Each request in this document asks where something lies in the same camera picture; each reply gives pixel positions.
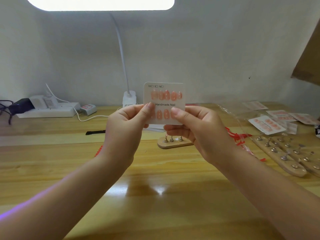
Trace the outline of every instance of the press-on nail set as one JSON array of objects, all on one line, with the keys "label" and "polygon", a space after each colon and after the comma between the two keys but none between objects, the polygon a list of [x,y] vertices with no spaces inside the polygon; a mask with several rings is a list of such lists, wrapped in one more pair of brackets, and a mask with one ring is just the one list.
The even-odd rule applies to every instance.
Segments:
[{"label": "press-on nail set", "polygon": [[146,82],[144,84],[143,103],[155,104],[155,111],[149,124],[156,125],[181,125],[172,118],[171,108],[184,110],[185,85],[183,83]]}]

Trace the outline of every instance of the desk lamp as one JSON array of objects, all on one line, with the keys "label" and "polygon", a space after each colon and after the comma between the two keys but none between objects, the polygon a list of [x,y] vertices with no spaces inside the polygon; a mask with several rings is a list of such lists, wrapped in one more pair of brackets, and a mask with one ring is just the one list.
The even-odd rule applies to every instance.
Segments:
[{"label": "desk lamp", "polygon": [[161,11],[168,10],[174,5],[174,0],[28,0],[33,6],[48,12],[76,11],[108,11],[117,32],[124,76],[127,81],[127,91],[123,94],[122,106],[137,103],[136,92],[129,89],[122,41],[114,11]]}]

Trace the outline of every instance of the finger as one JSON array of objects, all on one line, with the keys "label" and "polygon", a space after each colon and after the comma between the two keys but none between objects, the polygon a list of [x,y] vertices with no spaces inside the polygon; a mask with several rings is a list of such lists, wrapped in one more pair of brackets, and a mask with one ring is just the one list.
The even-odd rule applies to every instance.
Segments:
[{"label": "finger", "polygon": [[143,104],[130,105],[119,109],[118,111],[116,111],[116,113],[124,116],[127,120],[130,120],[134,116],[136,116],[142,108]]},{"label": "finger", "polygon": [[143,127],[146,124],[146,121],[150,119],[154,110],[155,110],[155,104],[150,102],[143,106],[143,108],[132,119],[132,121],[141,125],[141,127]]},{"label": "finger", "polygon": [[177,129],[189,129],[185,125],[171,125],[171,124],[166,124],[163,128],[166,131],[177,130]]},{"label": "finger", "polygon": [[201,120],[211,111],[211,109],[201,106],[186,106],[186,112],[192,114],[193,116]]},{"label": "finger", "polygon": [[190,141],[194,142],[195,136],[189,129],[174,129],[167,131],[168,136],[183,136],[185,138],[188,138]]},{"label": "finger", "polygon": [[191,130],[196,129],[202,122],[199,118],[193,116],[192,114],[175,107],[171,108],[171,115],[174,119],[186,125]]}]

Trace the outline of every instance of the person's right hand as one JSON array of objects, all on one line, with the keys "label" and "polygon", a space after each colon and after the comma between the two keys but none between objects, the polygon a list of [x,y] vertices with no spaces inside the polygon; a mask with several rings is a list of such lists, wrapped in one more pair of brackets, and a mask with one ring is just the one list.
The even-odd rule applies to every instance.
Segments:
[{"label": "person's right hand", "polygon": [[188,138],[207,162],[214,165],[238,150],[217,112],[200,106],[186,106],[186,111],[174,107],[171,116],[183,125],[165,125],[167,134]]}]

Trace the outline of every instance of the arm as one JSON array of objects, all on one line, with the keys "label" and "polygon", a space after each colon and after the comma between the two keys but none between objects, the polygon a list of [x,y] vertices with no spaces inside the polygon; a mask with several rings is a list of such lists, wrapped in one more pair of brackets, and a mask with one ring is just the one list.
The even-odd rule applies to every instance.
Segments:
[{"label": "arm", "polygon": [[135,105],[112,114],[99,155],[1,215],[1,239],[63,239],[131,165],[153,108],[153,104]]},{"label": "arm", "polygon": [[168,135],[194,142],[203,158],[221,171],[286,239],[319,239],[320,199],[238,148],[215,111],[173,108],[183,126],[166,125]]}]

